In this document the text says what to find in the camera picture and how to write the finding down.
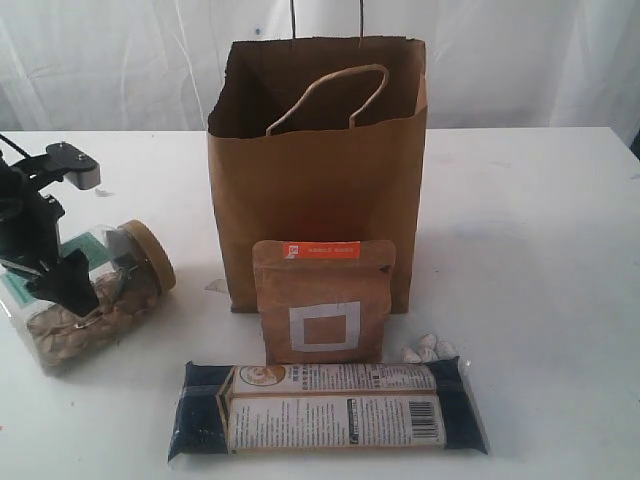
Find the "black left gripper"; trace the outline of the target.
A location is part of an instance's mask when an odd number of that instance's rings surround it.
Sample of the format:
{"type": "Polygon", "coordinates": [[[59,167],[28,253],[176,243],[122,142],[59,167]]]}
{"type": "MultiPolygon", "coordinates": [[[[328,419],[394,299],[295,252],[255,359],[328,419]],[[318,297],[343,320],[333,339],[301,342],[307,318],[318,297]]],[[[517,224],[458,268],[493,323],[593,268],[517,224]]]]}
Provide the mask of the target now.
{"type": "Polygon", "coordinates": [[[1,163],[1,264],[9,270],[42,270],[26,283],[31,296],[87,316],[99,305],[88,259],[79,249],[61,258],[57,222],[64,209],[40,194],[61,179],[47,159],[1,163]]]}

